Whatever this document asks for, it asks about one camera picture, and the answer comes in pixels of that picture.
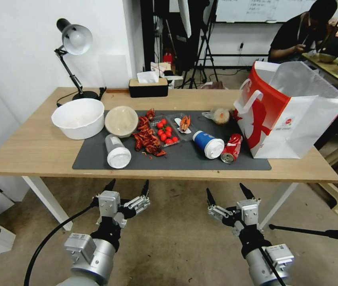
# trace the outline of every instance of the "tissue box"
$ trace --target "tissue box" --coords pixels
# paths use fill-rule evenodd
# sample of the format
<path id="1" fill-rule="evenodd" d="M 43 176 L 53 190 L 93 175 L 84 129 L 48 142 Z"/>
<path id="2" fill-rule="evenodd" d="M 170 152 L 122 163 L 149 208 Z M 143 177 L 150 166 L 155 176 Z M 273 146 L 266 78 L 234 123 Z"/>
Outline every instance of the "tissue box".
<path id="1" fill-rule="evenodd" d="M 158 83 L 139 83 L 137 79 L 129 81 L 130 97 L 165 97 L 168 96 L 168 81 L 159 78 Z"/>

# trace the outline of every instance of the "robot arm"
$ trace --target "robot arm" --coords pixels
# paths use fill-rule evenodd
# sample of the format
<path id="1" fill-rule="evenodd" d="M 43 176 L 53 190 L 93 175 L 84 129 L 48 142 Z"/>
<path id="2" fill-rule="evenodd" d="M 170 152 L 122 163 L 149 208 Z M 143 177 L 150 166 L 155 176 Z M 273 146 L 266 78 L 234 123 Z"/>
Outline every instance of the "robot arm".
<path id="1" fill-rule="evenodd" d="M 242 256 L 249 265 L 249 273 L 255 286 L 285 286 L 282 279 L 288 277 L 287 268 L 293 262 L 294 256 L 285 244 L 272 246 L 264 239 L 257 229 L 260 199 L 256 199 L 243 184 L 240 186 L 247 199 L 226 209 L 216 205 L 210 190 L 206 189 L 208 213 L 224 225 L 232 227 L 233 234 L 239 237 Z"/>
<path id="2" fill-rule="evenodd" d="M 145 182 L 141 195 L 125 200 L 118 192 L 112 191 L 115 179 L 104 191 L 97 195 L 99 199 L 99 228 L 88 234 L 72 233 L 64 244 L 73 260 L 71 271 L 75 274 L 59 286 L 102 286 L 109 281 L 113 269 L 113 257 L 120 244 L 120 231 L 125 228 L 127 219 L 145 210 L 149 205 L 149 181 Z"/>

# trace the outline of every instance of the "gray table mat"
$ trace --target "gray table mat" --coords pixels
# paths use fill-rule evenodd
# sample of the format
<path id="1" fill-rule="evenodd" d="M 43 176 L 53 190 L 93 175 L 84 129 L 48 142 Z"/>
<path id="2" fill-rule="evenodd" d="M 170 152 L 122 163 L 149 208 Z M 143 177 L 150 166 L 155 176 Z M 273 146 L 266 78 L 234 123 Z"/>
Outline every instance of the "gray table mat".
<path id="1" fill-rule="evenodd" d="M 139 116 L 144 116 L 146 113 L 146 111 L 136 112 Z M 241 133 L 234 120 L 230 120 L 225 126 L 218 126 L 212 120 L 203 117 L 202 111 L 156 111 L 156 116 L 180 112 L 191 116 L 191 124 L 196 129 L 205 131 L 224 141 L 227 141 L 233 133 Z M 107 163 L 107 150 L 104 140 L 108 134 L 109 132 L 103 128 L 97 135 L 85 139 L 72 168 L 77 170 L 113 169 Z M 144 150 L 135 151 L 135 139 L 133 137 L 122 138 L 121 141 L 132 154 L 130 163 L 124 168 L 128 170 L 271 170 L 271 165 L 267 159 L 254 159 L 252 157 L 245 141 L 242 142 L 238 159 L 232 164 L 226 164 L 220 158 L 207 159 L 204 152 L 193 141 L 181 141 L 178 144 L 163 148 L 167 154 L 162 157 L 155 157 L 149 153 L 144 155 L 141 153 Z"/>

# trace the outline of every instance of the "lamp base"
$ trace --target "lamp base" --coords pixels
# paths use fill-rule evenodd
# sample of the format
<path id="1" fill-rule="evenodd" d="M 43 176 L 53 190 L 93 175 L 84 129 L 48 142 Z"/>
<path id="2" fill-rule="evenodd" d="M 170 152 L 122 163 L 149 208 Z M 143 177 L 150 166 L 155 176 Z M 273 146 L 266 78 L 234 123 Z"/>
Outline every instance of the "lamp base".
<path id="1" fill-rule="evenodd" d="M 72 100 L 80 99 L 80 98 L 92 98 L 92 99 L 99 99 L 99 96 L 94 91 L 83 91 L 83 96 L 81 96 L 79 93 L 74 95 Z"/>

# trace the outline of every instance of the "table leg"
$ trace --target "table leg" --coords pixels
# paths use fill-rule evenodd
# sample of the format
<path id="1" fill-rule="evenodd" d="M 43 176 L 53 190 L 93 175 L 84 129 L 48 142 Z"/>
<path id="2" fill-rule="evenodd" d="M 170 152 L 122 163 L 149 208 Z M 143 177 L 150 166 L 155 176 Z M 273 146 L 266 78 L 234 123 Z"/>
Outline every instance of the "table leg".
<path id="1" fill-rule="evenodd" d="M 22 178 L 26 181 L 26 183 L 30 186 L 30 188 L 34 191 L 34 193 L 59 223 L 62 223 L 68 219 L 68 215 L 40 177 L 22 176 Z M 71 230 L 72 225 L 73 223 L 69 222 L 63 228 L 65 230 Z"/>
<path id="2" fill-rule="evenodd" d="M 284 201 L 291 195 L 299 183 L 281 183 L 278 189 L 270 198 L 270 201 L 259 212 L 259 229 L 268 223 L 275 212 L 280 208 Z"/>

